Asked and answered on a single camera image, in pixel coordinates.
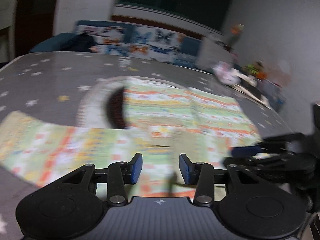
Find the colourful patterned baby garment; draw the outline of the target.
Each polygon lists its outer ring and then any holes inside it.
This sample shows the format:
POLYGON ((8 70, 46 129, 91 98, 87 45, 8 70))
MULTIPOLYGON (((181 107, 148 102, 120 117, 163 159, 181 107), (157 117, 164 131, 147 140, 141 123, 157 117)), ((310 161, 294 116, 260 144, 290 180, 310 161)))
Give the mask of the colourful patterned baby garment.
POLYGON ((143 170, 133 192, 161 197, 181 153, 221 168, 233 147, 261 139, 234 98, 134 77, 121 85, 124 129, 62 126, 15 111, 1 123, 1 164, 42 187, 86 163, 103 168, 139 152, 143 170))

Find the clear plastic storage box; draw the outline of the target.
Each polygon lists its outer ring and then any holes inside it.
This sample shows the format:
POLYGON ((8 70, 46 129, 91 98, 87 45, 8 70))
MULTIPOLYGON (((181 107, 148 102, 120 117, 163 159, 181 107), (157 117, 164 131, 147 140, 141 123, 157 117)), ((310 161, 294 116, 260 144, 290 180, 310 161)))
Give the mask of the clear plastic storage box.
POLYGON ((281 93, 281 87, 267 79, 258 80, 257 87, 268 99, 270 107, 279 113, 286 103, 286 99, 281 93))

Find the black round induction cooktop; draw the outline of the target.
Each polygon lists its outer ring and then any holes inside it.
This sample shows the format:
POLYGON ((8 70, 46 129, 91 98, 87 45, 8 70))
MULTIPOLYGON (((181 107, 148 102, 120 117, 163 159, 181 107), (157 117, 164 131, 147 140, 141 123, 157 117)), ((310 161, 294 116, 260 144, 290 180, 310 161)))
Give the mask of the black round induction cooktop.
POLYGON ((126 128, 123 112, 124 90, 125 87, 120 87, 113 91, 105 103, 106 118, 113 129, 126 128))

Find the cream folded cloth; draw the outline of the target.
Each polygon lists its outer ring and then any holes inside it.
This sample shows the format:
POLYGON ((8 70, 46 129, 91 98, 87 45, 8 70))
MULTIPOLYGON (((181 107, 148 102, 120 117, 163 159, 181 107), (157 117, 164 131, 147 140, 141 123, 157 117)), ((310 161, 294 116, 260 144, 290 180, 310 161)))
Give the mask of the cream folded cloth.
POLYGON ((262 92, 257 88, 258 83, 253 77, 246 76, 241 73, 236 73, 236 77, 239 79, 239 81, 236 84, 232 85, 232 88, 242 94, 245 94, 251 100, 254 100, 255 102, 269 109, 271 108, 267 97, 264 96, 262 92))

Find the orange plush toy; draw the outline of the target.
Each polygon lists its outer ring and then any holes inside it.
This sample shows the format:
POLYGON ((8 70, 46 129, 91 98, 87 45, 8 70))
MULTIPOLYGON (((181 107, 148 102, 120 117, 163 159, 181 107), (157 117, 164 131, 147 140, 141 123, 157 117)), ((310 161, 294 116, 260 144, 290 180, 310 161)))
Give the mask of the orange plush toy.
POLYGON ((267 73, 264 72, 264 71, 259 71, 259 72, 256 74, 256 78, 259 79, 259 80, 267 79, 267 73))

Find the teddy bear yellow vest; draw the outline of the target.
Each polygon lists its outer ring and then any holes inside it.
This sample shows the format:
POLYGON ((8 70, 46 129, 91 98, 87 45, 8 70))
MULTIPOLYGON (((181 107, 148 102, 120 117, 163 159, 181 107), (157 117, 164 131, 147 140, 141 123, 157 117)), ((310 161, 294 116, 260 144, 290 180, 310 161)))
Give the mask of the teddy bear yellow vest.
POLYGON ((248 64, 244 66, 244 72, 247 75, 255 76, 263 71, 263 64, 260 61, 255 61, 252 64, 248 64))

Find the pink white plastic bag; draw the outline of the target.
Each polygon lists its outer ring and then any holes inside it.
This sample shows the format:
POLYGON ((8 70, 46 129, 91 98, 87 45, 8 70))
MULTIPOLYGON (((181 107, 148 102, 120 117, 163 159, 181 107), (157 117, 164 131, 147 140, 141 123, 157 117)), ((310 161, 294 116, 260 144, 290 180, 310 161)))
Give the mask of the pink white plastic bag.
POLYGON ((219 61, 213 67, 214 75, 224 85, 233 86, 240 83, 240 72, 232 68, 228 63, 219 61))

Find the grey plain pillow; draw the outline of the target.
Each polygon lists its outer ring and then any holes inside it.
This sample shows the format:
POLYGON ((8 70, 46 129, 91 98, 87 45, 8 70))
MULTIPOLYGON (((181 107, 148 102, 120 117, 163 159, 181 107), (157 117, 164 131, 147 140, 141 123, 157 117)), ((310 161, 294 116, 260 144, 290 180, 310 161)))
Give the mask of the grey plain pillow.
POLYGON ((231 65, 233 63, 232 55, 221 45, 219 37, 215 34, 209 34, 201 41, 195 66, 200 70, 210 72, 219 62, 231 65))

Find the artificial flower bouquet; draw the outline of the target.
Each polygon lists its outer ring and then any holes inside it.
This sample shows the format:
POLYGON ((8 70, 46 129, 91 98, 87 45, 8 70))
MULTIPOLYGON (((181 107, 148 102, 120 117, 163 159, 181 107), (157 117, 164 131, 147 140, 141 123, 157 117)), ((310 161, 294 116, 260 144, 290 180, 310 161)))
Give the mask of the artificial flower bouquet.
POLYGON ((244 25, 243 24, 237 24, 231 28, 231 38, 229 41, 229 45, 232 47, 236 44, 236 42, 239 40, 240 36, 242 35, 242 32, 244 31, 244 25))

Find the blue sofa bench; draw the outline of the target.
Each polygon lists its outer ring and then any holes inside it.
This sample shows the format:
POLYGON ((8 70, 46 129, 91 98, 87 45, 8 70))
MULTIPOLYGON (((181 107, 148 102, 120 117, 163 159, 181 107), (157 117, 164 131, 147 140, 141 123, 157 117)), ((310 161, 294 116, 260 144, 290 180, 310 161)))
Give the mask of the blue sofa bench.
MULTIPOLYGON (((74 29, 70 33, 60 33, 59 35, 53 36, 36 46, 34 46, 31 49, 32 53, 35 52, 50 52, 50 51, 60 51, 60 46, 70 40, 71 38, 75 37, 77 34, 75 33, 75 28, 78 25, 91 25, 95 27, 106 27, 106 26, 111 26, 111 25, 117 25, 120 27, 126 28, 126 33, 124 37, 124 46, 126 47, 126 55, 123 57, 129 57, 127 55, 127 47, 130 44, 132 34, 134 32, 135 26, 139 24, 134 24, 134 23, 125 23, 125 22, 114 22, 114 21, 77 21, 75 23, 74 29)), ((180 49, 180 52, 177 54, 176 59, 173 63, 173 65, 177 66, 182 66, 182 67, 187 67, 194 69, 196 58, 200 49, 200 44, 201 44, 201 39, 194 38, 191 36, 185 35, 185 38, 182 43, 182 47, 180 49)))

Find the large butterfly pillow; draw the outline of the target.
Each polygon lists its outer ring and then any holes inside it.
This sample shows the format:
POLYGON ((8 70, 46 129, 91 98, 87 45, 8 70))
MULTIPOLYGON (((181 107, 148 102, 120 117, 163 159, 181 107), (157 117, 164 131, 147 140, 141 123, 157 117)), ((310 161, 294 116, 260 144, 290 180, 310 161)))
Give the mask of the large butterfly pillow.
POLYGON ((139 59, 173 63, 180 52, 183 33, 137 25, 127 47, 127 55, 139 59))

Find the small butterfly pillow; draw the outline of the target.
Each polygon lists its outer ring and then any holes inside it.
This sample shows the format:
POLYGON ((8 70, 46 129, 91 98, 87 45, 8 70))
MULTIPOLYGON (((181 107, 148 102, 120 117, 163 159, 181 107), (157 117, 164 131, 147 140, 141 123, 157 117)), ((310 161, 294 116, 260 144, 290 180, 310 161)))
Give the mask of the small butterfly pillow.
POLYGON ((117 56, 126 55, 124 37, 126 28, 117 25, 106 27, 95 27, 91 25, 78 25, 75 28, 76 34, 87 34, 93 37, 94 45, 90 50, 99 54, 110 54, 117 56))

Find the black backpack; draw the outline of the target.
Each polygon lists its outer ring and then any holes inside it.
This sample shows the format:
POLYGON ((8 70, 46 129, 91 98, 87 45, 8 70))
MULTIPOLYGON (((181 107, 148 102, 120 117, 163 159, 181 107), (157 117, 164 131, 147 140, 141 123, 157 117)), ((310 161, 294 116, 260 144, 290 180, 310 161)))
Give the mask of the black backpack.
POLYGON ((71 38, 60 46, 60 51, 74 51, 90 53, 95 46, 94 38, 86 33, 81 33, 71 38))

